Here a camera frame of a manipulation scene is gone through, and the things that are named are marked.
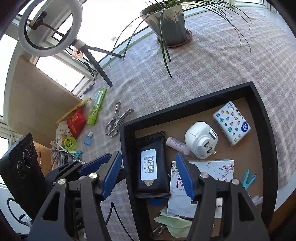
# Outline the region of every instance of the white wall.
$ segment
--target white wall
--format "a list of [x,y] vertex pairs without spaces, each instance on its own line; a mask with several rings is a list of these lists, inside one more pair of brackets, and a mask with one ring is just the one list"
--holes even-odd
[[[4,185],[0,184],[1,211],[3,212],[5,218],[7,219],[7,221],[9,222],[9,224],[11,225],[11,227],[16,233],[28,234],[30,232],[30,228],[17,222],[11,215],[10,211],[8,210],[8,207],[7,207],[8,198],[13,198],[13,196]],[[9,204],[10,204],[11,211],[14,213],[16,218],[19,218],[19,216],[25,213],[24,210],[15,202],[10,201]]]

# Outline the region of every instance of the blue gripper pad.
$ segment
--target blue gripper pad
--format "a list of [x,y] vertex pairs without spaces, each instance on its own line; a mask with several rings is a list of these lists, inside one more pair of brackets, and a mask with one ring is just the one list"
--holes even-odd
[[111,164],[107,175],[105,176],[103,182],[103,192],[102,192],[102,200],[106,200],[108,196],[111,195],[111,192],[115,186],[115,182],[121,167],[122,163],[122,155],[120,152],[117,153],[113,163]]
[[184,184],[184,188],[186,191],[187,196],[191,198],[192,201],[195,200],[195,191],[194,186],[196,184],[194,176],[190,173],[190,170],[194,172],[194,164],[190,164],[185,155],[181,155],[181,153],[177,153],[175,156],[176,166],[180,175],[180,178]]
[[81,176],[87,176],[92,172],[96,172],[103,163],[107,163],[110,160],[111,156],[111,154],[107,153],[98,157],[97,159],[92,160],[91,162],[82,166],[79,174]]

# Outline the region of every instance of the plant pot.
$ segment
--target plant pot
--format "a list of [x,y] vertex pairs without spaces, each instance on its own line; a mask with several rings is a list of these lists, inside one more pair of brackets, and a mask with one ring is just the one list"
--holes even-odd
[[[141,15],[156,11],[155,5],[150,5],[141,11]],[[142,16],[145,22],[160,38],[160,12]],[[163,38],[167,46],[178,45],[186,41],[185,20],[182,5],[176,5],[163,12]]]

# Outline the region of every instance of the black wipes package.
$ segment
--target black wipes package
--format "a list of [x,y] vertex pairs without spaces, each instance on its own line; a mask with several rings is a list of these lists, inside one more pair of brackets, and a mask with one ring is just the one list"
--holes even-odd
[[137,182],[135,197],[169,198],[170,181],[165,164],[165,132],[136,139]]

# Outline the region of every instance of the white power plug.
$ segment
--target white power plug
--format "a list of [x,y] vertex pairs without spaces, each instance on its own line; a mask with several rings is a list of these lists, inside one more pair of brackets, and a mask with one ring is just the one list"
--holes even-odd
[[205,122],[199,121],[190,127],[185,134],[185,143],[200,159],[215,154],[218,135]]

